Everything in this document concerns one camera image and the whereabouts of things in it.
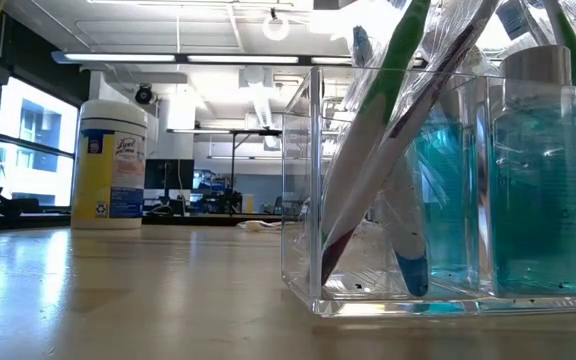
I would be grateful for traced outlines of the purple toothbrush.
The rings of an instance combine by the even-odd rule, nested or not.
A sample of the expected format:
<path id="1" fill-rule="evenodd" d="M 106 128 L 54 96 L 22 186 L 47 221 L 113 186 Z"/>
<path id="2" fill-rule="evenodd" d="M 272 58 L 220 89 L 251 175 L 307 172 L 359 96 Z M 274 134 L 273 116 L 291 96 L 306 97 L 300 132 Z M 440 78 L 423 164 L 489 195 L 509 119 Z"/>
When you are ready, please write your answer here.
<path id="1" fill-rule="evenodd" d="M 413 0 L 395 28 L 379 72 L 359 106 L 333 168 L 349 197 L 325 211 L 321 283 L 335 269 L 355 228 L 419 132 L 445 85 L 474 47 L 500 0 L 458 0 L 425 31 L 430 0 Z"/>

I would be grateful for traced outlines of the black framed window wall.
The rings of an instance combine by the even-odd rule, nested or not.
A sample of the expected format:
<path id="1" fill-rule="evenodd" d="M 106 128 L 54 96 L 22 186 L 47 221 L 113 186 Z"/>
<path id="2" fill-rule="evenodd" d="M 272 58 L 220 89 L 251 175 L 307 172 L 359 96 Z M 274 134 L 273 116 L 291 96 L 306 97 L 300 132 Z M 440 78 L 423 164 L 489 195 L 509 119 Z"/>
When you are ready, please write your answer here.
<path id="1" fill-rule="evenodd" d="M 71 203 L 78 110 L 21 80 L 0 86 L 0 190 L 41 206 Z"/>

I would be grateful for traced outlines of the long ceiling light fixture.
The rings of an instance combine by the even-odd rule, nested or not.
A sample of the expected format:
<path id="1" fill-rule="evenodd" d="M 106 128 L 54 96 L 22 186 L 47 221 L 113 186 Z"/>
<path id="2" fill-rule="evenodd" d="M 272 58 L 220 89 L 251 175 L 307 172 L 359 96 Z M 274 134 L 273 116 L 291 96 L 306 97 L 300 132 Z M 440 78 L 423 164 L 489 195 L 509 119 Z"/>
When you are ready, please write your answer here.
<path id="1" fill-rule="evenodd" d="M 121 64 L 259 64 L 259 65 L 333 65 L 350 66 L 347 56 L 250 55 L 250 54 L 185 54 L 185 53 L 74 53 L 54 51 L 59 64 L 121 63 Z"/>

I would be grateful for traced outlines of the clear acrylic organizer box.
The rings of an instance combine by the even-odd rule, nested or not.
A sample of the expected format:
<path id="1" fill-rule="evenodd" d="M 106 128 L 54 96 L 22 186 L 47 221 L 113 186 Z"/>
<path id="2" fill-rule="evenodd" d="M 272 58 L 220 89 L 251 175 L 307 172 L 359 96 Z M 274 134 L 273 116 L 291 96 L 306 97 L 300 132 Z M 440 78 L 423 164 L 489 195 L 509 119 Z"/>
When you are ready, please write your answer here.
<path id="1" fill-rule="evenodd" d="M 387 230 L 385 190 L 380 189 L 355 228 L 325 284 L 321 283 L 321 220 L 328 169 L 355 115 L 342 98 L 325 98 L 324 71 L 314 69 L 286 107 L 283 124 L 283 219 L 281 275 L 288 288 L 322 317 L 477 316 L 576 312 L 576 295 L 499 296 L 493 284 L 490 214 L 490 122 L 501 103 L 503 78 L 453 76 L 443 92 L 467 90 L 476 129 L 477 239 L 479 280 L 473 291 L 452 291 L 432 282 L 429 245 L 420 205 L 420 171 L 414 136 L 405 156 L 414 173 L 426 241 L 428 291 L 411 295 L 401 274 Z"/>

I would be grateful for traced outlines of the black wall monitor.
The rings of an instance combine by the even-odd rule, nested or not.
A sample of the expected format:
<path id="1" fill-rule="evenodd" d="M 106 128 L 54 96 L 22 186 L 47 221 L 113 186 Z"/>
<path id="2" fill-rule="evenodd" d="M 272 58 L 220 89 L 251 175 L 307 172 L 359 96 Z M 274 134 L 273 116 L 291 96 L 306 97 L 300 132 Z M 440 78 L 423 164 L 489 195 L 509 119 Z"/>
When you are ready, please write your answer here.
<path id="1" fill-rule="evenodd" d="M 146 189 L 192 190 L 194 161 L 187 159 L 148 159 Z"/>

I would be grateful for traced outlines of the small blue mouthwash bottle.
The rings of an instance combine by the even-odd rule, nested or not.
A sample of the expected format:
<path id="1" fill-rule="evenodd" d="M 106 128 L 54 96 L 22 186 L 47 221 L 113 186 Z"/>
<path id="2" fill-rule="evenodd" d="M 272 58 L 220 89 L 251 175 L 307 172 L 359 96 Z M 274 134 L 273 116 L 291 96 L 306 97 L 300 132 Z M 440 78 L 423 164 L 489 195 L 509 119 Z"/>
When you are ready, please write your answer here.
<path id="1" fill-rule="evenodd" d="M 576 99 L 568 48 L 501 64 L 490 122 L 493 284 L 499 296 L 576 295 Z"/>
<path id="2" fill-rule="evenodd" d="M 432 282 L 473 291 L 479 280 L 476 150 L 465 88 L 444 91 L 414 140 Z"/>

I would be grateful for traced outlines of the yellow white wipes canister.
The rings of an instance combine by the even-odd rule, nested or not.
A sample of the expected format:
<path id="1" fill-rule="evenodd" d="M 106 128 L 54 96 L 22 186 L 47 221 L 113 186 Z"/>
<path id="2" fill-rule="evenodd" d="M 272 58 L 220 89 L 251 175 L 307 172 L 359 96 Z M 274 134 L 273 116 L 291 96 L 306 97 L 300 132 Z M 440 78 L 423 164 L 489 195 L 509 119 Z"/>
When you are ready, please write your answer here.
<path id="1" fill-rule="evenodd" d="M 89 100 L 79 114 L 71 227 L 142 225 L 147 114 L 138 106 Z"/>

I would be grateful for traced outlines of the blue toothbrush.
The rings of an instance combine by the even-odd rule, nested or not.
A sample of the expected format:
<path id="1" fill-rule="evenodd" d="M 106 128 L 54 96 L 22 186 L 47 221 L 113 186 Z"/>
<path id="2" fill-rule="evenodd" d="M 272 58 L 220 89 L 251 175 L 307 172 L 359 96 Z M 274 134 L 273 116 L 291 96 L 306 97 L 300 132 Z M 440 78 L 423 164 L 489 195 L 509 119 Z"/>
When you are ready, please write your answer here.
<path id="1" fill-rule="evenodd" d="M 407 125 L 399 115 L 393 125 L 389 123 L 378 137 L 352 197 L 336 222 L 335 231 L 339 235 L 352 234 L 379 190 L 384 189 L 387 230 L 392 249 L 408 292 L 421 297 L 428 291 L 426 241 L 414 173 L 405 156 L 421 122 L 415 120 Z"/>
<path id="2" fill-rule="evenodd" d="M 532 35 L 527 11 L 521 0 L 501 0 L 496 15 L 510 40 Z"/>

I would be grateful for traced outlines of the black aluminium rig frame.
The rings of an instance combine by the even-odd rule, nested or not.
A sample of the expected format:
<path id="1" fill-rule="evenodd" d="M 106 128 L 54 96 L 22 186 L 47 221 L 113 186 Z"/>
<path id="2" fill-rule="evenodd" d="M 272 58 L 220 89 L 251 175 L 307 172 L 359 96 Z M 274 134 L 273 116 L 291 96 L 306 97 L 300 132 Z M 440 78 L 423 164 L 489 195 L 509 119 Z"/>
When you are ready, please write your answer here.
<path id="1" fill-rule="evenodd" d="M 259 220 L 267 223 L 280 222 L 280 215 L 268 214 L 207 214 L 198 216 L 146 216 L 142 219 L 144 225 L 171 225 L 171 226 L 235 226 L 248 220 Z M 31 213 L 19 217 L 6 217 L 0 214 L 0 231 L 69 227 L 71 216 L 61 213 Z"/>

